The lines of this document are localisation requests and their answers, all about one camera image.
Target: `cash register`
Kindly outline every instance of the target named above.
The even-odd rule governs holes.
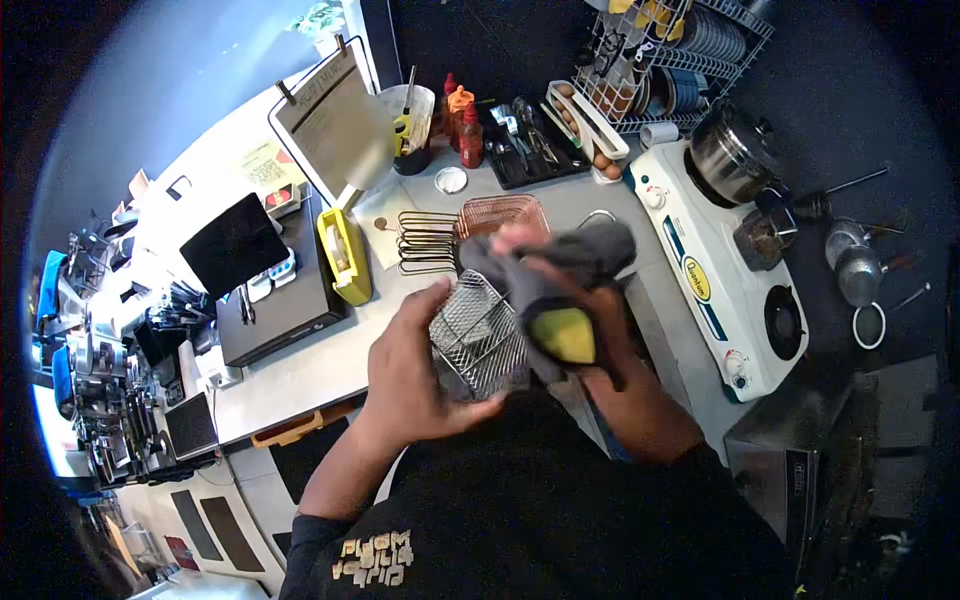
[[[277,220],[280,233],[250,194],[180,248],[207,292],[219,298],[217,331],[229,367],[246,367],[347,315],[316,228],[320,194],[308,188],[302,196],[300,210]],[[289,281],[274,282],[265,297],[252,299],[247,281],[291,256]]]

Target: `white countertop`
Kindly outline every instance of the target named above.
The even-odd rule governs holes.
[[[458,164],[456,153],[445,149],[420,175],[402,178],[391,173],[391,181],[398,180],[417,208],[428,211],[456,212],[470,198],[508,193],[497,184],[486,163],[468,170],[468,185],[459,194],[447,196],[438,191],[434,175]],[[589,174],[539,183],[518,192],[540,200],[553,231],[575,228],[597,208],[608,210],[631,227],[637,258],[621,275],[631,277],[626,286],[628,304],[664,388],[691,411],[710,445],[726,462],[723,434],[750,405],[734,405],[724,397],[715,363],[636,195],[623,184],[598,185]],[[217,392],[215,414],[221,444],[367,388],[370,344],[383,332],[407,294],[439,277],[404,276],[396,267],[385,271],[369,250],[368,259],[374,288],[371,301],[353,309],[342,322],[245,368],[242,383]]]

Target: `yellow tape dispenser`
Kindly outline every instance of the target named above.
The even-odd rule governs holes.
[[[353,306],[369,300],[373,288],[360,227],[347,219],[340,208],[330,208],[317,217],[317,231],[336,279],[333,291]]]

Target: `sauce bottle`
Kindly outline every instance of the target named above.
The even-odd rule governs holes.
[[[460,162],[468,169],[476,169],[483,161],[483,126],[479,123],[473,102],[463,111],[460,129]]]
[[[450,146],[454,150],[460,151],[460,129],[464,126],[464,110],[473,102],[473,94],[464,90],[462,85],[457,85],[457,90],[446,98],[446,103],[450,107]]]
[[[451,139],[453,138],[453,122],[450,120],[450,104],[447,103],[446,99],[455,91],[457,91],[457,83],[453,81],[453,73],[447,73],[444,82],[444,96],[440,100],[440,124],[441,131]]]

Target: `person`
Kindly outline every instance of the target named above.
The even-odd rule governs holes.
[[[492,250],[531,235],[504,228]],[[525,260],[595,315],[625,385],[578,374],[634,461],[608,458],[544,389],[444,398],[426,328],[450,283],[435,283],[370,348],[366,403],[303,492],[280,599],[787,595],[780,540],[634,351],[622,297]]]

